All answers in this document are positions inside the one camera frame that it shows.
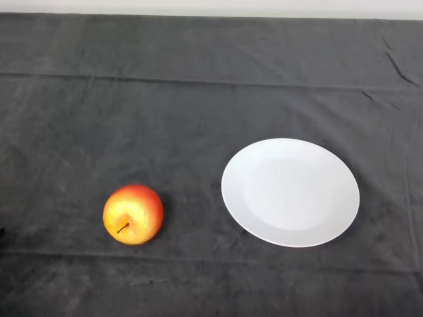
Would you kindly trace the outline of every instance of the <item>gray fabric tablecloth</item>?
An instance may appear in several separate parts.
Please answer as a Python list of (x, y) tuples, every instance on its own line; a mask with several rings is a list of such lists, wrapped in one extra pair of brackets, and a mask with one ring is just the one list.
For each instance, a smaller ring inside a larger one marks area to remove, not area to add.
[[(421, 316), (423, 23), (0, 15), (0, 315)], [(220, 181), (246, 145), (339, 156), (360, 209), (337, 239), (245, 232)], [(165, 224), (113, 240), (118, 187)]]

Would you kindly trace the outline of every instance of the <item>white plate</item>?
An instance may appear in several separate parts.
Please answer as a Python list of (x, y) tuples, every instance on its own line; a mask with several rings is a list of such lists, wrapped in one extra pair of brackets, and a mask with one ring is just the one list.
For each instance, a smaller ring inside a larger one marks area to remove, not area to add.
[(239, 151), (222, 177), (232, 217), (253, 235), (305, 247), (343, 233), (360, 193), (348, 167), (328, 150), (295, 139), (269, 139)]

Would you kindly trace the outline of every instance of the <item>white wall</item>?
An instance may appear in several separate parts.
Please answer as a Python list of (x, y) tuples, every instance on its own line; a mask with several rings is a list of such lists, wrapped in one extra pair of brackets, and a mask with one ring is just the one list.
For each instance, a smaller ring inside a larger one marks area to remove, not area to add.
[(0, 0), (0, 11), (423, 20), (423, 0)]

